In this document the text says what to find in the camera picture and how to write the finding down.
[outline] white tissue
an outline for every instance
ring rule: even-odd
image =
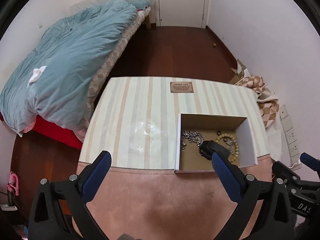
[[[41,66],[40,68],[34,68],[33,69],[33,73],[32,73],[32,76],[30,77],[29,81],[28,81],[28,86],[31,84],[31,83],[34,83],[36,82],[42,75],[42,73],[44,72],[45,68],[47,66]]]

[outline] door frame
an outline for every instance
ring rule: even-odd
[[[160,26],[160,5],[159,0],[156,0],[155,4],[153,5],[156,14],[156,26]],[[207,24],[207,17],[208,17],[208,8],[209,8],[209,0],[204,0],[204,10],[203,10],[203,19],[202,19],[202,28],[205,29]]]

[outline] open cardboard box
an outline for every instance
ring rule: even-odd
[[[184,152],[180,151],[181,135],[184,130],[197,130],[205,140],[215,140],[217,131],[228,133],[236,137],[239,145],[239,156],[233,163],[239,167],[248,167],[258,164],[254,150],[253,132],[246,117],[222,116],[206,114],[179,114],[177,129],[177,158],[175,173],[212,172],[211,161],[202,157],[199,147],[195,143],[187,143]]]

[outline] pink plastic object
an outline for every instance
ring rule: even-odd
[[[10,179],[7,185],[7,189],[10,193],[14,191],[15,195],[19,196],[19,179],[13,171],[10,172]]]

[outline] brown label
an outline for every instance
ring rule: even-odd
[[[193,93],[192,82],[170,82],[171,93]]]

